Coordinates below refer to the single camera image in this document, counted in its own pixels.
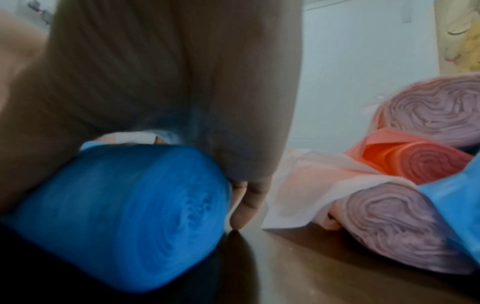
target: brown table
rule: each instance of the brown table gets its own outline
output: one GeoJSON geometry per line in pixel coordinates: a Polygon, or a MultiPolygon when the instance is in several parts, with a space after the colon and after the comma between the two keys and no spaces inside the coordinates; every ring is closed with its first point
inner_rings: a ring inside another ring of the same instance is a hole
{"type": "Polygon", "coordinates": [[[344,232],[319,226],[263,231],[265,211],[172,284],[132,296],[113,291],[23,242],[0,238],[3,296],[152,303],[480,303],[480,276],[439,275],[376,256],[344,232]]]}

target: wooden table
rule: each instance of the wooden table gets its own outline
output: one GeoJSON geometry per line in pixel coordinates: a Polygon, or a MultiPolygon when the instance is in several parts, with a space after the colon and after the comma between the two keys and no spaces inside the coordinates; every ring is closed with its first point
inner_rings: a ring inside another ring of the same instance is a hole
{"type": "Polygon", "coordinates": [[[2,303],[32,296],[112,303],[480,303],[478,275],[413,269],[370,253],[344,232],[313,224],[263,231],[264,215],[265,210],[241,234],[227,229],[217,250],[202,263],[142,296],[110,290],[2,227],[0,290],[4,299],[11,299],[2,303]]]}

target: wall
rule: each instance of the wall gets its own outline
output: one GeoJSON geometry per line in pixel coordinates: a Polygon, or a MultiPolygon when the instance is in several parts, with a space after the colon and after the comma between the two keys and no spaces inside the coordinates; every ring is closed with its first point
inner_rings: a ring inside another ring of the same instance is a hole
{"type": "Polygon", "coordinates": [[[288,146],[340,153],[365,133],[365,105],[439,74],[433,0],[351,0],[304,13],[304,56],[288,146]]]}

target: blue plastic bag roll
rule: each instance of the blue plastic bag roll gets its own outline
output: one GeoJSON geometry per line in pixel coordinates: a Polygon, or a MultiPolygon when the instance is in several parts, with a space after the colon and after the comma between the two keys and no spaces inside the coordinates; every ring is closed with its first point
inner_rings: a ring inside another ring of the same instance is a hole
{"type": "Polygon", "coordinates": [[[84,150],[4,223],[105,284],[147,292],[216,247],[230,184],[200,151],[167,145],[84,150]]]}
{"type": "Polygon", "coordinates": [[[480,262],[480,155],[459,174],[419,187],[456,234],[451,244],[480,262]]]}

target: table surface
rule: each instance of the table surface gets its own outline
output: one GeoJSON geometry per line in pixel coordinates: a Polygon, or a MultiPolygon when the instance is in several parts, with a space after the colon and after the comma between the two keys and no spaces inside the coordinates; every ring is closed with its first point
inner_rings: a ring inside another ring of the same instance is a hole
{"type": "Polygon", "coordinates": [[[413,269],[370,253],[345,232],[314,224],[263,231],[264,216],[265,210],[241,233],[227,229],[209,257],[170,285],[136,296],[105,287],[0,227],[0,290],[12,302],[34,295],[62,302],[480,303],[480,275],[413,269]]]}

